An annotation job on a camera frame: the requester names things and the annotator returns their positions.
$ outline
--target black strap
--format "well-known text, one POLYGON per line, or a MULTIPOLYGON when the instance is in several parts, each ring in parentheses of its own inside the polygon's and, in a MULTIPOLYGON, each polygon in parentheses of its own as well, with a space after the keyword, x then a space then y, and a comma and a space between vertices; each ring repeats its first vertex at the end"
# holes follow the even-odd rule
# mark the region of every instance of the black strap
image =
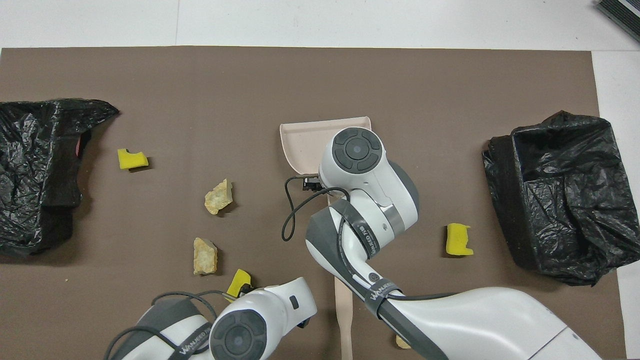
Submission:
POLYGON ((169 360, 186 360, 193 355, 204 343, 209 341, 211 323, 206 322, 196 331, 192 332, 169 357, 169 360))
POLYGON ((350 202, 340 199, 330 205, 342 217, 347 220, 349 226, 358 236, 358 240, 367 252, 367 259, 373 258, 380 252, 380 243, 369 224, 364 220, 362 215, 351 205, 350 202))
POLYGON ((364 297, 364 305, 373 315, 376 315, 376 318, 380 318, 378 316, 378 308, 380 308, 387 295, 394 290, 400 290, 400 288, 393 281, 383 277, 367 290, 367 295, 364 297))

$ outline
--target dustpan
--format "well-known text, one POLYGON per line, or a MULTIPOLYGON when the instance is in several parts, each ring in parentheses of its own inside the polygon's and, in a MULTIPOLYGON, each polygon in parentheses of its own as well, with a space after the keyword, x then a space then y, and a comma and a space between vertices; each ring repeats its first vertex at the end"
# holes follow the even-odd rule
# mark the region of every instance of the dustpan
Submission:
MULTIPOLYGON (((345 127, 358 126, 371 130, 369 117, 295 122, 280 124, 280 141, 289 165, 298 174, 316 174, 326 144, 345 127)), ((335 311, 340 328, 342 360, 353 360, 351 349, 351 322, 353 321, 353 295, 338 278, 334 279, 335 311)))
POLYGON ((299 174, 316 174, 326 144, 345 127, 371 130, 369 117, 280 124, 280 141, 289 165, 299 174))

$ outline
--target black button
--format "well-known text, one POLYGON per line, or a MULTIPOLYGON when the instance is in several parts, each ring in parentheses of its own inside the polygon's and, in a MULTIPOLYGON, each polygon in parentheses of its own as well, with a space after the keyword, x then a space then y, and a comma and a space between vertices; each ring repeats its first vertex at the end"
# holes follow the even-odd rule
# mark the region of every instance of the black button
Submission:
POLYGON ((213 329, 213 337, 220 340, 224 337, 227 329, 236 323, 236 316, 234 313, 230 313, 225 315, 224 318, 220 319, 220 321, 216 324, 216 328, 213 329))
POLYGON ((362 160, 369 155, 369 144, 363 138, 353 138, 344 146, 347 155, 354 160, 362 160))
POLYGON ((259 336, 264 334, 266 331, 264 319, 253 310, 243 311, 240 317, 240 322, 249 326, 253 335, 259 336))
POLYGON ((355 127, 347 127, 335 136, 334 142, 343 145, 350 137, 356 136, 357 134, 358 129, 356 129, 355 127))
POLYGON ((369 141, 372 149, 380 150, 380 141, 378 140, 378 137, 374 133, 370 132, 369 130, 363 130, 362 137, 364 137, 369 141))
POLYGON ((373 167, 373 165, 375 165, 377 161, 378 161, 378 155, 371 154, 369 158, 358 163, 357 169, 367 170, 368 168, 373 167))
POLYGON ((215 347, 213 347, 213 350, 211 352, 213 353, 213 356, 216 358, 216 360, 218 360, 218 359, 220 359, 220 360, 236 360, 235 357, 229 356, 225 352, 225 349, 222 347, 222 345, 216 345, 215 347))
POLYGON ((246 327, 238 325, 227 331, 225 336, 225 347, 234 355, 240 355, 249 350, 252 336, 246 327))
POLYGON ((347 158, 347 156, 344 154, 344 151, 342 151, 342 149, 336 149, 333 154, 335 155, 335 159, 343 166, 346 168, 352 168, 353 167, 353 161, 349 160, 349 158, 347 158))
POLYGON ((289 297, 289 301, 291 301, 291 306, 293 306, 294 310, 300 307, 300 305, 298 304, 298 299, 296 299, 295 295, 291 295, 289 297))
POLYGON ((296 325, 296 326, 297 326, 297 327, 299 327, 300 329, 304 329, 304 328, 305 328, 305 326, 307 326, 307 325, 309 324, 309 320, 310 320, 310 319, 311 319, 311 318, 306 318, 306 319, 305 319, 305 321, 303 321, 303 322, 299 323, 299 324, 298 324, 298 325, 296 325))
POLYGON ((260 356, 262 356, 264 352, 265 345, 263 341, 254 341, 251 346, 251 351, 249 351, 249 354, 246 354, 243 359, 260 359, 260 356))

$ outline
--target white floor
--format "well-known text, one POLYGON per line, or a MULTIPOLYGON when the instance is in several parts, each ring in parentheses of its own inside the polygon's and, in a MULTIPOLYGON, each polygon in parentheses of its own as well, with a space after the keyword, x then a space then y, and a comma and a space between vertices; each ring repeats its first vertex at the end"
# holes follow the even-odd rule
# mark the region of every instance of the white floor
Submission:
MULTIPOLYGON (((243 45, 593 51, 600 115, 614 126, 632 192, 640 199, 640 43, 593 4, 0 0, 0 48, 243 45)), ((618 275, 627 356, 640 358, 640 262, 620 268, 618 275)))

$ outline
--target black cable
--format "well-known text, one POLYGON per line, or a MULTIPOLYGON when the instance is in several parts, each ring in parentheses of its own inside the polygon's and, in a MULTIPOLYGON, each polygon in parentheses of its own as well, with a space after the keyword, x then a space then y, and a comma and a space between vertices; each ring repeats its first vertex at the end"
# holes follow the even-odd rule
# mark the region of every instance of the black cable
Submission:
POLYGON ((351 276, 358 275, 362 279, 362 276, 360 276, 360 274, 358 274, 358 272, 353 268, 353 266, 349 262, 349 259, 347 259, 347 254, 345 254, 344 248, 342 247, 342 230, 344 228, 344 223, 345 222, 346 222, 346 219, 344 217, 340 218, 340 224, 338 225, 338 227, 339 227, 338 228, 338 238, 337 238, 338 255, 340 256, 340 260, 342 260, 342 263, 347 268, 347 271, 349 272, 349 275, 351 275, 351 276))
MULTIPOLYGON (((293 211, 293 200, 291 200, 291 194, 289 193, 289 182, 294 179, 304 179, 304 176, 292 176, 288 178, 284 182, 284 192, 287 194, 287 200, 289 201, 289 206, 291 207, 291 211, 293 211)), ((282 230, 282 239, 284 241, 289 241, 293 237, 293 233, 296 231, 296 214, 293 214, 292 222, 291 222, 291 234, 289 234, 288 238, 284 238, 284 229, 282 230)))
POLYGON ((204 296, 204 295, 208 295, 208 294, 218 294, 218 295, 222 295, 225 299, 227 300, 231 300, 231 301, 236 301, 238 298, 229 294, 229 293, 225 293, 224 291, 220 291, 220 290, 209 290, 209 291, 203 291, 201 293, 197 293, 196 295, 198 296, 204 296))
POLYGON ((152 301, 151 301, 151 305, 155 305, 156 301, 158 301, 159 299, 163 298, 163 297, 167 297, 170 295, 182 295, 182 296, 186 296, 189 297, 191 299, 196 299, 197 301, 201 302, 202 304, 204 304, 204 306, 207 307, 207 309, 209 309, 209 311, 211 312, 211 315, 213 316, 213 320, 217 319, 218 314, 216 313, 216 310, 213 308, 213 306, 211 306, 211 304, 206 301, 205 299, 203 299, 202 297, 200 297, 199 295, 196 295, 194 293, 188 293, 185 291, 171 291, 168 293, 164 293, 164 294, 160 294, 158 296, 156 296, 152 301))
POLYGON ((107 348, 107 352, 104 353, 104 360, 109 360, 109 355, 111 355, 111 351, 113 350, 113 347, 116 345, 116 343, 118 342, 118 340, 120 340, 120 338, 122 336, 125 336, 126 334, 129 334, 130 332, 134 332, 134 331, 145 331, 145 332, 149 332, 155 336, 157 336, 158 338, 160 338, 160 340, 164 341, 167 345, 169 345, 170 347, 172 347, 172 349, 176 349, 178 348, 178 346, 174 343, 171 342, 171 340, 169 340, 166 336, 162 335, 158 330, 152 328, 152 327, 148 327, 148 326, 134 326, 134 327, 130 327, 126 330, 123 330, 120 332, 120 334, 116 335, 115 338, 113 338, 113 340, 111 340, 111 343, 109 344, 109 347, 107 348))
POLYGON ((440 293, 440 294, 417 295, 417 296, 400 296, 400 295, 388 294, 387 298, 391 300, 420 301, 420 300, 441 299, 443 297, 448 297, 455 294, 457 293, 440 293))
MULTIPOLYGON (((231 301, 235 301, 237 300, 237 297, 225 293, 224 291, 220 291, 220 290, 208 290, 208 291, 203 291, 201 293, 188 293, 186 291, 171 291, 168 293, 164 293, 164 294, 160 294, 158 296, 156 296, 152 301, 151 301, 151 305, 155 305, 156 302, 163 298, 163 297, 167 297, 170 295, 182 295, 182 296, 186 296, 189 297, 191 299, 196 299, 197 301, 200 301, 202 304, 204 304, 204 306, 207 307, 207 309, 209 309, 209 311, 211 312, 211 315, 213 316, 213 320, 215 321, 215 319, 218 317, 218 314, 216 314, 215 309, 211 306, 211 304, 206 301, 205 299, 202 298, 202 296, 204 295, 208 295, 208 294, 220 294, 223 297, 225 297, 226 299, 229 299, 231 301)), ((166 336, 162 335, 162 333, 160 333, 158 330, 152 328, 152 327, 147 327, 147 326, 134 326, 134 327, 130 327, 124 331, 122 331, 120 334, 116 335, 115 338, 113 338, 113 340, 111 340, 111 343, 109 344, 109 347, 107 348, 107 352, 104 355, 104 360, 109 360, 109 355, 111 354, 111 351, 113 350, 113 347, 116 345, 116 343, 118 342, 118 340, 122 337, 125 336, 126 334, 129 334, 130 332, 133 331, 146 331, 149 332, 155 336, 157 336, 158 338, 160 338, 160 340, 163 340, 167 345, 171 346, 174 350, 177 348, 177 345, 172 343, 171 340, 169 340, 166 336)), ((207 351, 209 349, 209 345, 207 345, 204 348, 198 349, 196 350, 196 352, 194 352, 194 354, 201 354, 205 351, 207 351)))
POLYGON ((344 197, 347 199, 347 201, 351 200, 351 196, 349 195, 349 192, 347 192, 347 190, 343 189, 343 188, 337 188, 337 187, 333 187, 333 188, 325 188, 322 189, 320 191, 318 191, 317 193, 311 195, 310 197, 308 197, 306 200, 304 200, 303 202, 300 203, 300 205, 296 206, 296 208, 293 208, 293 201, 291 200, 291 196, 289 195, 289 189, 287 187, 287 183, 293 179, 296 178, 300 178, 300 177, 292 177, 290 179, 287 180, 287 182, 285 182, 285 191, 287 192, 287 198, 289 199, 289 204, 291 205, 291 213, 289 214, 289 216, 287 217, 287 220, 285 220, 284 224, 282 224, 282 233, 280 234, 280 236, 282 237, 283 241, 289 241, 291 240, 291 238, 293 237, 293 232, 296 229, 296 225, 295 225, 295 216, 296 216, 296 212, 298 210, 300 210, 300 208, 302 208, 304 205, 306 205, 308 202, 310 202, 311 200, 315 199, 316 197, 328 193, 328 192, 332 192, 332 191, 336 191, 336 192, 341 192, 344 194, 344 197), (290 220, 293 220, 293 225, 291 226, 291 232, 289 233, 288 236, 284 235, 284 232, 287 228, 287 224, 289 223, 290 220))

